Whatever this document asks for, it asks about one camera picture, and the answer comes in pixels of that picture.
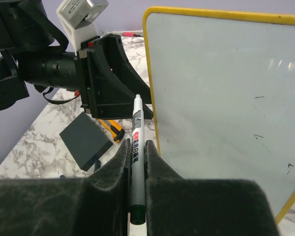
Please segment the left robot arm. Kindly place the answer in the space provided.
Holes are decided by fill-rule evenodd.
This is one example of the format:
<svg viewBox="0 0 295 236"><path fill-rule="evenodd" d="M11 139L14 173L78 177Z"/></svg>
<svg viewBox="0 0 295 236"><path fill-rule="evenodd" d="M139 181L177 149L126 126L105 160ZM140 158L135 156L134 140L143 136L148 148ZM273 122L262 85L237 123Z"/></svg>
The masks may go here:
<svg viewBox="0 0 295 236"><path fill-rule="evenodd" d="M39 0L0 0L0 111L29 97L27 84L46 96L78 91L81 107L97 119L131 118L136 95L152 119L151 94L129 62L117 34L95 33L67 51L67 37Z"/></svg>

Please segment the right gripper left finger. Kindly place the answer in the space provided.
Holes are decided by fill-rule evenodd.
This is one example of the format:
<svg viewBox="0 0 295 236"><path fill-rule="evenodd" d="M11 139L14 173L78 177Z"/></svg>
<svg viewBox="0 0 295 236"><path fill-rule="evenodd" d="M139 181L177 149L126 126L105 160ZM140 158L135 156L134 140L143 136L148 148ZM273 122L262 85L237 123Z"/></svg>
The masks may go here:
<svg viewBox="0 0 295 236"><path fill-rule="evenodd" d="M0 236L125 236L130 141L87 178L0 179Z"/></svg>

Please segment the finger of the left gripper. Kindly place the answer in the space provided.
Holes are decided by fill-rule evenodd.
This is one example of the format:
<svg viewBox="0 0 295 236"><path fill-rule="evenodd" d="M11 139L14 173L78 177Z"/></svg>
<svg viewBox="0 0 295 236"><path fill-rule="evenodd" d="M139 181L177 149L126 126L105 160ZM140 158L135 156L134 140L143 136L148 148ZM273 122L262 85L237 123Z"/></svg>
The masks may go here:
<svg viewBox="0 0 295 236"><path fill-rule="evenodd" d="M121 36L108 34L100 38L108 65L118 79L118 88L131 96L139 94L145 104L151 104L149 86L128 60Z"/></svg>
<svg viewBox="0 0 295 236"><path fill-rule="evenodd" d="M113 73L108 77L97 75L92 76L90 83L90 114L93 118L132 118L137 94L142 98L145 118L153 118L153 111L148 107L151 104L150 88L139 75L131 75L125 79L125 83Z"/></svg>

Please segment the yellow framed whiteboard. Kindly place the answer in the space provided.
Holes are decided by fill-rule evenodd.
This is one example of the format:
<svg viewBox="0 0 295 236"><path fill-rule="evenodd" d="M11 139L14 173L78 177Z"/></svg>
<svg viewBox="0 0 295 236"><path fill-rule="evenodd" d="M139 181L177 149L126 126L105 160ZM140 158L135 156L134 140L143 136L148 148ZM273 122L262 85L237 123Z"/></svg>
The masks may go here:
<svg viewBox="0 0 295 236"><path fill-rule="evenodd" d="M295 203L295 15L154 6L143 16L156 141L181 176Z"/></svg>

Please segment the white whiteboard marker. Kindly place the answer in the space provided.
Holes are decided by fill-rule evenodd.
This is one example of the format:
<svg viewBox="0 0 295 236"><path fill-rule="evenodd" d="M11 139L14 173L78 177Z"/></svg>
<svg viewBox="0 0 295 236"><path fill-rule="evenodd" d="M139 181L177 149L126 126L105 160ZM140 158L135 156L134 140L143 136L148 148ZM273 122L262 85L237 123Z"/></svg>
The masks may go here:
<svg viewBox="0 0 295 236"><path fill-rule="evenodd" d="M131 159L129 180L130 223L142 225L146 221L145 168L144 168L144 112L139 94L134 99L131 135Z"/></svg>

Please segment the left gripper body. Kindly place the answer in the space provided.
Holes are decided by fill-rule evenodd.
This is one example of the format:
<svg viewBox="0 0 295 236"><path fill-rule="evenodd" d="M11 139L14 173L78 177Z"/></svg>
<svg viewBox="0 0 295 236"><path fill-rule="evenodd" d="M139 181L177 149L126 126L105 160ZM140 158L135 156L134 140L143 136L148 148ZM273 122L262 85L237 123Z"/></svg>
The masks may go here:
<svg viewBox="0 0 295 236"><path fill-rule="evenodd" d="M95 44L101 44L105 36L95 36L81 42L81 48L77 50L75 57L75 68L78 78L79 92L81 97L81 108L92 118L104 118L104 107L99 104L98 90L95 89L93 77L96 75L96 64L88 57L88 48Z"/></svg>

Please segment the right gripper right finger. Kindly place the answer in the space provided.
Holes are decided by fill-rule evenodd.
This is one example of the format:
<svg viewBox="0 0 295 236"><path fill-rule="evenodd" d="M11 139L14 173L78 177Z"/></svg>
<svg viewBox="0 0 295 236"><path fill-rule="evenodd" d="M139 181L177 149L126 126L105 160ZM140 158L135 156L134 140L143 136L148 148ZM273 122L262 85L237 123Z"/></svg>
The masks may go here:
<svg viewBox="0 0 295 236"><path fill-rule="evenodd" d="M145 144L149 236L277 236L263 190L243 179L184 179Z"/></svg>

